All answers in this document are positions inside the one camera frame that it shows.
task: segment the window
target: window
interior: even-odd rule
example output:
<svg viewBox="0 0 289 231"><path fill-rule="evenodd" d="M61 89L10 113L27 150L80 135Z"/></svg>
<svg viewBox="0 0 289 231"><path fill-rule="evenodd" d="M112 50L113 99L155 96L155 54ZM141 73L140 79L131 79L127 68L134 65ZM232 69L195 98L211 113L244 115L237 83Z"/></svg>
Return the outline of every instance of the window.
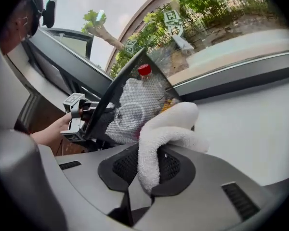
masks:
<svg viewBox="0 0 289 231"><path fill-rule="evenodd" d="M142 47L175 87L289 54L289 27L271 0L58 0L54 26L45 32L105 83Z"/></svg>

